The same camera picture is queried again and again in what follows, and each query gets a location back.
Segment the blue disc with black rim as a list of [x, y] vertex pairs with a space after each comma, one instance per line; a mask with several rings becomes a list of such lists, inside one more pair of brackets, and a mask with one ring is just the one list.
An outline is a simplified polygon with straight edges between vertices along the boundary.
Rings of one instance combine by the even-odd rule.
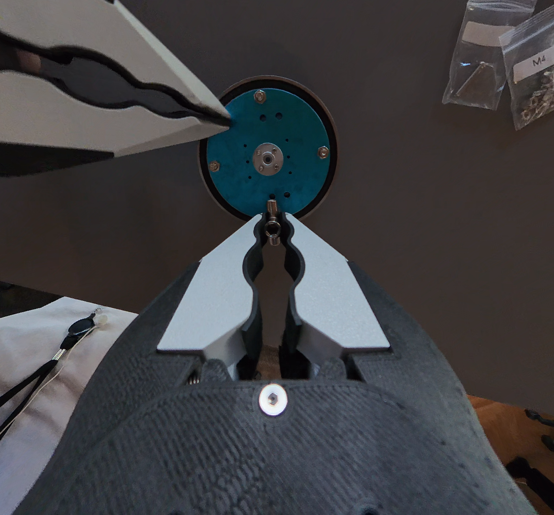
[[[258, 104], [254, 93], [266, 92]], [[314, 210], [333, 182], [338, 144], [334, 121], [308, 88], [278, 76], [234, 84], [220, 97], [231, 115], [228, 130], [199, 143], [198, 161], [206, 187], [226, 211], [248, 220], [275, 199], [297, 218]], [[318, 148], [330, 155], [320, 159]], [[210, 172], [211, 161], [220, 163]]]

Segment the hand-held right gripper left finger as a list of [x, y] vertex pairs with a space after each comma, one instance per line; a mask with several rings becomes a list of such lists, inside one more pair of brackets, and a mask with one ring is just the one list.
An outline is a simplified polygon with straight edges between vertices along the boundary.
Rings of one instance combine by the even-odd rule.
[[255, 364], [262, 346], [259, 294], [254, 279], [263, 268], [258, 214], [205, 255], [160, 342], [159, 352], [187, 352], [219, 359], [232, 380], [247, 355]]

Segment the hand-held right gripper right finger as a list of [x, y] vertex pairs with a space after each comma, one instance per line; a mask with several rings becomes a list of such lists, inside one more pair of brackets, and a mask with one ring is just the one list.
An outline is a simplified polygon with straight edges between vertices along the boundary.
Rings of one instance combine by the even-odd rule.
[[283, 334], [283, 377], [310, 378], [331, 358], [389, 352], [390, 343], [348, 260], [283, 214], [285, 270], [293, 279]]

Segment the metal cross socket wrench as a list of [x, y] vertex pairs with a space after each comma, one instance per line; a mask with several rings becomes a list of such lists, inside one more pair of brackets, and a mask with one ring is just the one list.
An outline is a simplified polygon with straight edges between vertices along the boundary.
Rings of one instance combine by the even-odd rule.
[[281, 224], [278, 218], [278, 203], [275, 199], [267, 201], [267, 219], [264, 232], [272, 246], [280, 245]]

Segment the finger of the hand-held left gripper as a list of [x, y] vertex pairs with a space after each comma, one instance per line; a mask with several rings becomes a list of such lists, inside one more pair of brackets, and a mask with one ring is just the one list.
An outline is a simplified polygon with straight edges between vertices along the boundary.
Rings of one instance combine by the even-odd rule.
[[43, 79], [1, 72], [2, 143], [106, 151], [118, 157], [193, 142], [227, 129], [197, 117], [162, 117], [140, 106], [95, 107]]
[[1, 32], [40, 52], [99, 54], [139, 84], [229, 118], [215, 95], [118, 0], [1, 0]]

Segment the clear plastic parts bag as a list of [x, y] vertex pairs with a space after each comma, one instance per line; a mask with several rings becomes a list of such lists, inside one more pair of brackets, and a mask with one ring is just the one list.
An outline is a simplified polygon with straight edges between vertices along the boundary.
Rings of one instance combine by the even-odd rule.
[[553, 110], [553, 6], [500, 37], [519, 130]]
[[499, 38], [529, 19], [537, 0], [468, 0], [442, 103], [496, 110], [506, 82]]

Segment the person's white t-shirt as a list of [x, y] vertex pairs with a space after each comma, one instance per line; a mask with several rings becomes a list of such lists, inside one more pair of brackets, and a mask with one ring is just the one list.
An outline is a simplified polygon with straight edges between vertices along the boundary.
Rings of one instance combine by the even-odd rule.
[[21, 503], [52, 457], [84, 388], [136, 313], [63, 297], [44, 307], [1, 318], [1, 394], [58, 351], [68, 328], [96, 312], [91, 334], [64, 354], [47, 384], [1, 440], [1, 514]]

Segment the person's left hand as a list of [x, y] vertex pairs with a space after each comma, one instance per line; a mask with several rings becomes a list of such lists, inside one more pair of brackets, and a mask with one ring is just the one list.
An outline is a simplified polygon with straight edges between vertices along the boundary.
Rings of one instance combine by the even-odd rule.
[[16, 50], [18, 62], [24, 72], [30, 74], [39, 74], [41, 68], [41, 57], [24, 50]]

